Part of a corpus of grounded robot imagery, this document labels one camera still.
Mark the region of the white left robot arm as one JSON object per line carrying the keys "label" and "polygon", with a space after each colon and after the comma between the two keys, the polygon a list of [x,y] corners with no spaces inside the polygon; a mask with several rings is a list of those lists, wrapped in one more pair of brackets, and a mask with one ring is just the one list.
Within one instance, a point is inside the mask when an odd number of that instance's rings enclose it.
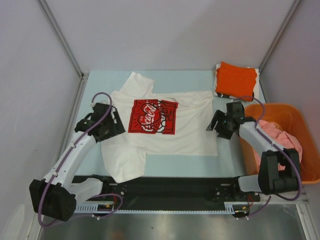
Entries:
{"label": "white left robot arm", "polygon": [[125,132],[117,108],[106,103],[95,103],[75,126],[70,143],[53,168],[29,185],[33,210],[38,219],[43,216],[66,222],[76,207],[90,199],[112,201],[107,212],[117,210],[122,197],[113,193],[109,179],[92,174],[83,182],[73,184],[73,179],[87,154],[98,143]]}

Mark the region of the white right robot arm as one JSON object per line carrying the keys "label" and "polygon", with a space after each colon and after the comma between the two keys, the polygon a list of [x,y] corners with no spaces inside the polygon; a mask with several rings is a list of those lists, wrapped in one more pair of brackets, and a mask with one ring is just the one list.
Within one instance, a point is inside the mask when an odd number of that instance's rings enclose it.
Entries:
{"label": "white right robot arm", "polygon": [[288,200],[284,193],[296,192],[291,201],[300,197],[302,180],[298,151],[284,147],[267,135],[257,119],[245,115],[240,101],[227,103],[226,112],[216,110],[206,129],[215,130],[219,138],[227,140],[236,134],[260,156],[258,174],[239,176],[238,183],[230,188],[235,200],[242,201],[249,192],[276,195],[284,200]]}

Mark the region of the white t-shirt red graphic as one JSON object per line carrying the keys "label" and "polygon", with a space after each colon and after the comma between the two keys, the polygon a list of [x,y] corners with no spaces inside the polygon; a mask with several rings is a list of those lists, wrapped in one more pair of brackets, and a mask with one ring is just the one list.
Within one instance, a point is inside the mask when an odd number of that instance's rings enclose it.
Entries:
{"label": "white t-shirt red graphic", "polygon": [[111,93],[125,132],[101,143],[106,172],[123,183],[144,175],[147,155],[217,156],[211,91],[154,93],[155,81],[132,72]]}

